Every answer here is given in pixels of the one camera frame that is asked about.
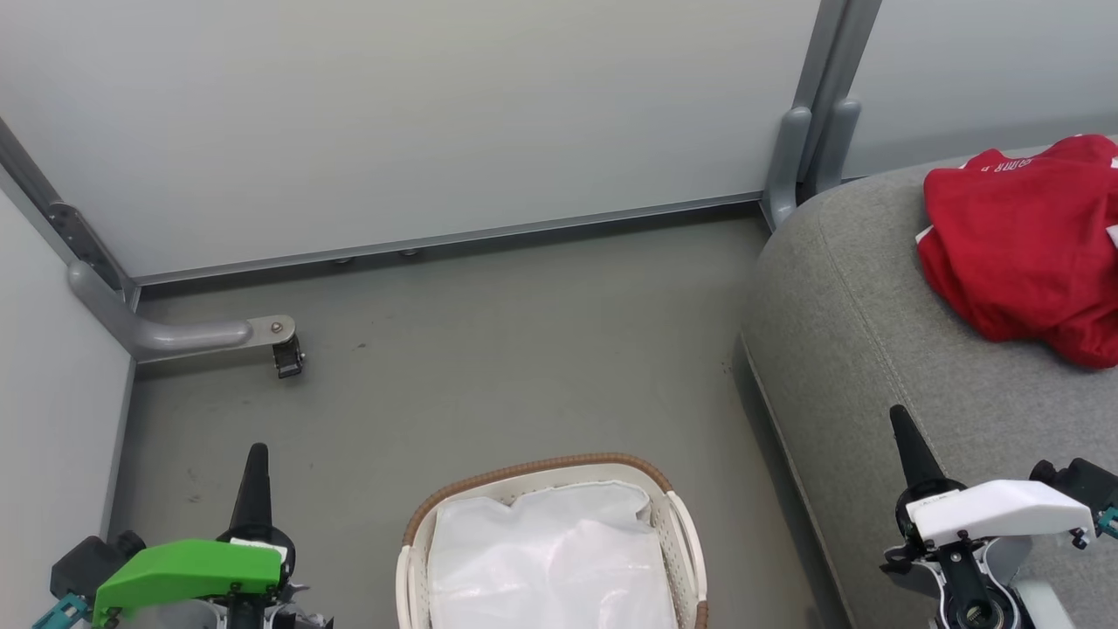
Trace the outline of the grey partition foot with caster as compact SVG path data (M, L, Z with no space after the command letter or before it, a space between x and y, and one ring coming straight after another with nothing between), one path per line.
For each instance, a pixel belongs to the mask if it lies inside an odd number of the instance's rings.
M72 294L138 363L269 347L280 379L302 374L305 354L287 315L165 325L129 309L87 263L69 263L67 282Z

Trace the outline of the white plastic basket liner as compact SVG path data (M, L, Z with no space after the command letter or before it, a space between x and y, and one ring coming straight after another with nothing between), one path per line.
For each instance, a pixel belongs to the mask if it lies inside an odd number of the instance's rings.
M678 629L652 501L575 483L437 509L432 629Z

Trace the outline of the grey corner partition post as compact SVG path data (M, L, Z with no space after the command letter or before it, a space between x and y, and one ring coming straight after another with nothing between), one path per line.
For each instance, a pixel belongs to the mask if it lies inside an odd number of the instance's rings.
M59 236L69 251L64 258L87 263L133 309L140 297L135 282L129 278L79 208L64 202L3 118L0 118L0 166L42 216L45 223Z

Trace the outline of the grey fabric sofa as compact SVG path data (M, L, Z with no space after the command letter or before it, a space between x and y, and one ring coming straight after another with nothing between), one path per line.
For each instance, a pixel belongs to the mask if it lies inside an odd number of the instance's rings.
M942 470L977 485L1039 460L1118 473L1118 370L1079 370L1034 342L994 343L928 287L917 234L930 164L800 204L747 285L737 366L750 366L853 629L930 629L935 601L880 570L906 488L891 406Z

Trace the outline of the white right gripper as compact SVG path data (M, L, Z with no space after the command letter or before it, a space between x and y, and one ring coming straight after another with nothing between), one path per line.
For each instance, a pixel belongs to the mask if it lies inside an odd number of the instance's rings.
M906 406L891 406L907 488L898 501L903 543L880 566L894 584L934 598L927 629L1076 629L1051 585L1018 580L1035 537L1068 534L1084 550L1093 520L1081 502L1031 480L973 488L946 480Z

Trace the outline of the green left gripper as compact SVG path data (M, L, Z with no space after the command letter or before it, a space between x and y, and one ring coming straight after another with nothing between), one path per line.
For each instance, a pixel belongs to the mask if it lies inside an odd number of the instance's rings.
M267 445L249 449L229 528L216 540L180 540L140 550L96 590L93 629L117 629L149 606L203 602L214 629L335 629L294 602L294 542L273 524Z

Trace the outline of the white laundry basket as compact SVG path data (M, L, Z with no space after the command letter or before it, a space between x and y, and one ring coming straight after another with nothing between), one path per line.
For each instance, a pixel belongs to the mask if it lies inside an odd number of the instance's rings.
M486 497L511 505L531 490L587 482L626 482L651 499L651 525L659 534L679 629L707 629L707 573L701 542L686 504L651 463L626 452L585 452L473 475L451 483L415 511L397 557L395 595L399 629L432 629L427 563L443 504Z

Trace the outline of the red shirt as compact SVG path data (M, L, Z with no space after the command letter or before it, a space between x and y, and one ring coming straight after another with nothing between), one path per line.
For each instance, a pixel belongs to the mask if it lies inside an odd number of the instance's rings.
M983 339L1039 340L1090 370L1118 366L1118 142L991 149L930 170L926 282Z

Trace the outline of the grey partition base rail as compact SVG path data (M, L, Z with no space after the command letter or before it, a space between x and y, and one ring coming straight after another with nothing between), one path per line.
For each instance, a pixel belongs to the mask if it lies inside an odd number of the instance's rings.
M356 247L335 248L320 252L302 252L287 256L276 256L271 259L256 259L256 261L229 263L222 266L207 266L200 268L188 268L182 271L155 273L140 275L133 278L139 287L160 286L176 282L196 282L214 276L228 276L239 273L266 271L271 268L284 268L290 266L307 266L307 264L329 263L335 259L356 258L356 256L380 255L385 252L402 252L404 250L419 250L419 248L430 248L444 245L458 245L474 242L474 240L487 240L492 238L517 238L531 232L552 232L558 230L570 230L570 228L582 228L601 223L619 223L623 220L636 220L647 218L659 218L665 215L680 215L680 212L704 211L711 208L728 204L750 204L759 202L762 192L754 191L748 194L711 197L694 200L694 202L679 202L673 204L655 204L636 208L636 210L596 212L596 215L580 216L580 218L560 218L552 220L539 220L534 223L511 225L506 227L490 228L490 230L475 230L470 232L458 232L435 238L415 238L408 240L397 240L390 244L361 245Z

